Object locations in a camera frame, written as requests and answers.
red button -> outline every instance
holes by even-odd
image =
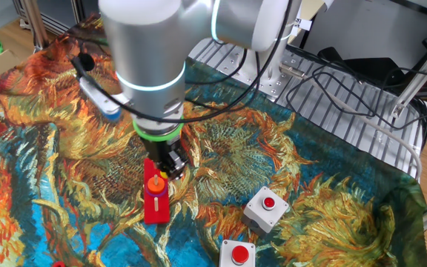
[[[65,267],[65,264],[63,262],[56,262],[52,265],[52,267]]]
[[[250,254],[248,253],[248,249],[246,249],[246,247],[244,247],[243,245],[236,246],[231,252],[231,259],[237,265],[242,265],[243,263],[246,263],[249,257]]]
[[[269,211],[274,208],[274,204],[274,200],[270,197],[267,197],[263,200],[263,208]]]

sunflower painting fabric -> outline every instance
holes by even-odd
[[[0,267],[216,266],[224,239],[254,243],[257,266],[427,266],[419,185],[263,96],[184,126],[171,222],[145,225],[147,155],[131,117],[106,120],[68,59],[92,54],[91,75],[118,93],[105,42],[92,17],[0,76]],[[221,76],[188,66],[189,80]],[[244,89],[231,80],[187,96],[222,107]],[[186,118],[208,112],[185,104]],[[265,239],[240,222],[262,186],[291,205]]]

green ring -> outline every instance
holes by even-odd
[[[164,142],[168,140],[174,139],[176,136],[180,135],[182,127],[184,127],[184,123],[179,124],[177,126],[176,130],[172,131],[170,134],[164,135],[164,136],[152,136],[150,134],[145,133],[144,131],[141,131],[139,129],[138,125],[133,121],[133,127],[134,130],[138,133],[138,135],[148,141],[151,142]]]

white cable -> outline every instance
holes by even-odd
[[[303,79],[307,79],[308,77],[306,75],[304,75],[302,78]],[[353,108],[351,108],[346,103],[342,102],[337,97],[335,97],[335,96],[329,94],[328,92],[322,90],[320,88],[320,86],[314,80],[311,80],[310,82],[312,83],[313,86],[315,86],[317,89],[319,89],[320,92],[326,93],[329,97],[331,97],[331,99],[334,100],[334,102],[336,104],[338,104],[339,106],[341,106],[343,109],[345,109],[345,110],[347,110],[349,112],[357,112],[356,110],[354,110]],[[365,118],[364,116],[360,116],[360,115],[355,115],[355,116],[357,116],[361,121],[363,121],[367,125],[370,125],[371,127],[375,128],[377,131],[381,131],[382,133],[386,134],[388,137],[390,137],[390,138],[394,139],[395,141],[399,142],[402,146],[404,146],[409,151],[409,153],[411,153],[411,156],[413,157],[414,161],[416,162],[416,181],[418,181],[418,183],[420,183],[421,173],[423,172],[423,165],[421,164],[421,158],[420,158],[420,156],[416,153],[416,151],[413,149],[413,147],[410,146],[403,139],[398,138],[395,135],[393,135],[389,130],[386,130],[385,128],[382,128],[381,126],[379,126],[378,124],[376,124],[376,123],[372,122],[371,120]]]

red block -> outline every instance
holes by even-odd
[[[154,162],[150,159],[145,159],[145,224],[163,224],[169,223],[171,216],[169,214],[169,193],[167,190],[168,181],[166,180],[165,193],[151,196],[148,192],[148,181],[150,178],[157,175],[161,178],[161,172],[156,169]],[[158,198],[159,210],[154,210],[154,197]]]

